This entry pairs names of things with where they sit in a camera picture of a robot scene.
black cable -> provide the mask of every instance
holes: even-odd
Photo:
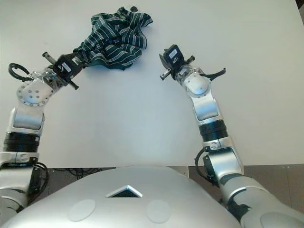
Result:
[[[198,155],[196,155],[195,158],[195,170],[196,172],[198,172],[199,176],[201,176],[202,178],[204,178],[206,181],[210,182],[212,185],[214,185],[214,183],[207,177],[205,176],[199,169],[199,160],[201,155],[205,152],[204,148],[200,150],[200,152],[198,153]]]
[[[87,170],[85,168],[65,168],[65,169],[54,169],[54,170],[67,171],[71,175],[75,176],[77,180],[79,180],[87,175],[102,171],[102,168],[87,168]]]
[[[13,68],[20,69],[27,75],[29,75],[29,71],[25,67],[23,67],[17,63],[9,64],[9,74],[12,75],[15,79],[21,80],[22,82],[33,80],[31,77],[22,77],[22,76],[18,75],[17,73],[14,72]]]

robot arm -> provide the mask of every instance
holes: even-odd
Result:
[[[211,81],[224,74],[225,69],[206,75],[190,65],[193,56],[184,60],[177,45],[165,49],[160,58],[167,69],[161,79],[171,74],[193,102],[203,138],[203,149],[196,158],[196,167],[200,156],[205,153],[205,178],[220,187],[228,211],[244,228],[304,227],[303,214],[281,203],[253,178],[244,176],[242,162],[211,93]]]
[[[0,227],[12,216],[23,210],[46,187],[41,187],[45,165],[38,162],[38,146],[43,129],[44,107],[60,88],[71,84],[71,79],[83,68],[77,54],[62,55],[55,61],[48,53],[43,56],[52,63],[41,72],[28,77],[17,75],[13,69],[24,67],[10,64],[10,74],[24,82],[17,89],[18,106],[10,115],[9,126],[0,152]]]

cable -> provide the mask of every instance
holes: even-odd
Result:
[[[65,169],[54,169],[56,171],[67,171],[71,175],[75,176],[77,180],[97,172],[102,171],[102,168],[65,168]]]
[[[37,199],[41,195],[41,193],[46,189],[48,182],[49,182],[49,173],[48,173],[48,168],[46,167],[46,165],[41,162],[37,162],[34,164],[34,166],[41,168],[45,171],[45,179],[44,179],[43,185],[41,186],[39,192],[28,200],[28,204],[31,204],[35,199]]]
[[[205,152],[204,148],[200,150],[200,152],[198,153],[198,155],[196,155],[195,158],[195,170],[196,172],[198,172],[199,176],[201,176],[202,178],[204,178],[206,181],[210,182],[212,185],[215,185],[207,176],[205,176],[199,169],[199,160],[201,155]]]
[[[17,73],[15,73],[13,71],[13,68],[14,69],[20,69],[24,73],[26,73],[27,75],[29,75],[29,71],[25,67],[23,67],[23,66],[21,66],[21,65],[19,65],[17,63],[11,63],[11,64],[9,64],[9,74],[12,75],[15,79],[21,80],[22,82],[32,81],[33,80],[31,77],[22,77],[22,76],[18,75]]]

silver cover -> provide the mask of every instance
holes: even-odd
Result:
[[[142,197],[106,197],[124,186],[131,186]],[[168,167],[126,167],[90,175],[28,207],[7,225],[7,228],[241,227],[201,186]]]

white tabletop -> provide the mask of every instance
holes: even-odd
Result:
[[[201,137],[191,101],[159,75],[158,54],[179,45],[207,74],[227,68],[213,95],[245,165],[304,163],[304,27],[294,0],[2,0],[0,129],[17,105],[20,81],[11,62],[29,71],[48,65],[90,34],[92,15],[136,5],[154,22],[148,48],[129,69],[88,67],[80,86],[59,91],[45,108],[39,147],[48,167],[193,165]]]

